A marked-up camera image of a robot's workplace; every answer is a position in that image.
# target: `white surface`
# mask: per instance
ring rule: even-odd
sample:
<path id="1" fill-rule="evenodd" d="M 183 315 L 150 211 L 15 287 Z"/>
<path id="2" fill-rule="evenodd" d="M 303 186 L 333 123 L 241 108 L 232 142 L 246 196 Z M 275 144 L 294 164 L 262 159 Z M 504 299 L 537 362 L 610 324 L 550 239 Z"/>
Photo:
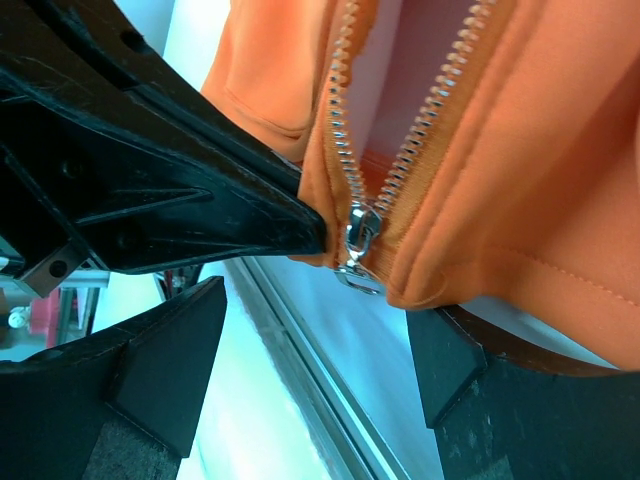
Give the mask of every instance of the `white surface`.
<path id="1" fill-rule="evenodd" d="M 191 457 L 179 480 L 329 480 L 224 263 L 227 315 Z"/>
<path id="2" fill-rule="evenodd" d="M 152 274 L 112 273 L 109 286 L 100 290 L 93 332 L 104 330 L 158 306 L 162 291 Z"/>
<path id="3" fill-rule="evenodd" d="M 228 0 L 176 0 L 164 59 L 197 90 L 211 69 L 228 14 Z"/>
<path id="4" fill-rule="evenodd" d="M 405 312 L 339 283 L 328 269 L 261 259 L 411 478 L 443 478 L 424 423 Z"/>

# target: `stitching seam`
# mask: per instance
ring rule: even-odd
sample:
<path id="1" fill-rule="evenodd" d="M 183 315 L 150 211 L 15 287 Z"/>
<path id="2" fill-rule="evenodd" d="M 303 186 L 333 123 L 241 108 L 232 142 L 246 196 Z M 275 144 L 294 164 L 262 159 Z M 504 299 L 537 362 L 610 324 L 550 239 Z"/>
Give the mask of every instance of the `stitching seam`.
<path id="1" fill-rule="evenodd" d="M 526 253 L 526 252 L 523 252 L 521 250 L 517 250 L 517 249 L 515 249 L 513 247 L 507 247 L 507 246 L 504 246 L 504 245 L 489 245 L 489 246 L 487 246 L 485 248 L 486 249 L 490 249 L 490 250 L 502 250 L 502 251 L 506 251 L 506 252 L 514 254 L 514 255 L 518 255 L 518 256 L 524 257 L 527 260 L 531 260 L 533 262 L 538 263 L 539 265 L 543 265 L 543 266 L 545 266 L 547 268 L 551 268 L 551 269 L 555 270 L 558 273 L 566 275 L 567 277 L 572 278 L 573 280 L 578 280 L 579 282 L 586 283 L 587 285 L 589 285 L 589 286 L 591 286 L 593 288 L 596 288 L 596 289 L 598 289 L 598 290 L 600 290 L 602 292 L 605 292 L 605 293 L 611 295 L 612 297 L 614 297 L 615 299 L 621 300 L 621 301 L 631 305 L 632 307 L 636 307 L 636 308 L 640 307 L 640 303 L 637 303 L 637 302 L 631 300 L 630 298 L 625 297 L 624 295 L 612 290 L 611 288 L 609 288 L 609 287 L 607 287 L 605 285 L 602 285 L 600 283 L 595 282 L 594 280 L 590 280 L 590 279 L 588 279 L 586 277 L 583 277 L 581 275 L 577 275 L 577 274 L 575 274 L 573 272 L 570 272 L 570 271 L 568 271 L 568 270 L 566 270 L 566 269 L 564 269 L 564 268 L 562 268 L 562 267 L 560 267 L 558 265 L 555 265 L 555 264 L 550 263 L 550 262 L 548 262 L 546 260 L 543 260 L 542 258 L 537 257 L 537 256 L 535 256 L 533 254 Z M 471 264 L 474 264 L 474 263 L 479 263 L 480 261 L 481 261 L 481 259 L 475 258 L 473 260 L 467 260 L 467 261 L 458 262 L 458 263 L 451 263 L 451 264 L 445 265 L 442 268 L 442 270 L 465 267 L 465 266 L 468 266 L 468 265 L 471 265 Z"/>

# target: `orange fabric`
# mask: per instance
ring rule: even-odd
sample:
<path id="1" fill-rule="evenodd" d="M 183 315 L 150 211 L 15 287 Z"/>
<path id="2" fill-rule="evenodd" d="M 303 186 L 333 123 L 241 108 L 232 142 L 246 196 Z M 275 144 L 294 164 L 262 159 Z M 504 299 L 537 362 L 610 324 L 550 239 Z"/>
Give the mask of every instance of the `orange fabric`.
<path id="1" fill-rule="evenodd" d="M 386 227 L 366 266 L 392 305 L 494 295 L 638 369 L 637 0 L 497 1 L 514 8 L 437 174 L 428 188 L 407 188 L 406 219 Z M 326 138 L 327 59 L 341 5 L 233 1 L 203 89 L 242 128 L 304 159 L 300 198 L 329 231 L 327 253 L 307 260 L 331 267 L 349 210 Z M 380 151 L 365 157 L 380 165 Z"/>

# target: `orange jacket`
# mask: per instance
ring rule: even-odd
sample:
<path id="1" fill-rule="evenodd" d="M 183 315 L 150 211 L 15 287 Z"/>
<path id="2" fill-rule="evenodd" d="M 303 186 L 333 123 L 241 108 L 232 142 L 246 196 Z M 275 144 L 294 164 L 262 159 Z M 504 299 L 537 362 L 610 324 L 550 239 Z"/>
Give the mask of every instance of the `orange jacket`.
<path id="1" fill-rule="evenodd" d="M 638 1 L 470 1 L 232 0 L 202 92 L 302 162 L 309 263 L 364 179 L 390 304 L 497 296 L 639 368 Z"/>

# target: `metal bolt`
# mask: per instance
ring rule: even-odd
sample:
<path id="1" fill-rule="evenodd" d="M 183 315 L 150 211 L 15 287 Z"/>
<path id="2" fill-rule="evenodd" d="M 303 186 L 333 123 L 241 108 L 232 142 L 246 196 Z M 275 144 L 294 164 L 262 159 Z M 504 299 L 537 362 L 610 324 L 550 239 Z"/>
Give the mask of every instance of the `metal bolt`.
<path id="1" fill-rule="evenodd" d="M 66 262 L 62 260 L 56 260 L 51 265 L 49 265 L 49 274 L 53 278 L 62 278 L 67 274 L 69 267 Z"/>

